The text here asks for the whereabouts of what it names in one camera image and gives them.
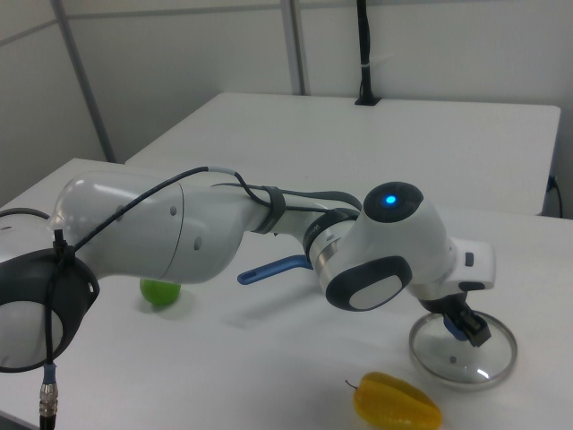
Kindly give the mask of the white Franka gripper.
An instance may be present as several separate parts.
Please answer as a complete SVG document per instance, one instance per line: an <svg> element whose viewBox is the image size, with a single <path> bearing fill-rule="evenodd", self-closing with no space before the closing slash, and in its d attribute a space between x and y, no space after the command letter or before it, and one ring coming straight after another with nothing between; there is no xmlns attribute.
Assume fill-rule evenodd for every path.
<svg viewBox="0 0 573 430"><path fill-rule="evenodd" d="M485 242L452 238L454 264L446 277L446 292L456 294L425 300L424 308L452 323L459 340L480 348L490 337L488 323L466 303L466 293L492 289L496 278L494 247Z"/></svg>

